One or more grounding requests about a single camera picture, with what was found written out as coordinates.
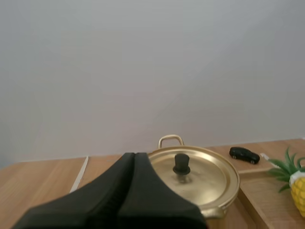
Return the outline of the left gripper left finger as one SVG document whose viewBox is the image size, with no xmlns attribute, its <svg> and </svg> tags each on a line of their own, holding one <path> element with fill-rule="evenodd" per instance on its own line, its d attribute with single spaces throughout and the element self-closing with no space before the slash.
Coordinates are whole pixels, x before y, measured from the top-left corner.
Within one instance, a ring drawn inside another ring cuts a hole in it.
<svg viewBox="0 0 305 229">
<path fill-rule="evenodd" d="M 63 197 L 30 208 L 15 229 L 89 229 L 115 221 L 134 170 L 135 153 L 125 153 L 92 182 Z"/>
</svg>

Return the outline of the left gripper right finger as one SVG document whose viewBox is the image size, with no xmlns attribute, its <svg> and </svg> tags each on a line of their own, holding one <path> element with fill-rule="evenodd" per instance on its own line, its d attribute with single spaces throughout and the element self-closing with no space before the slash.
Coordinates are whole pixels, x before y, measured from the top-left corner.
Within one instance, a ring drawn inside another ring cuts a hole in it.
<svg viewBox="0 0 305 229">
<path fill-rule="evenodd" d="M 205 229 L 199 208 L 173 192 L 156 174 L 148 155 L 137 153 L 132 181 L 117 214 L 120 229 Z"/>
</svg>

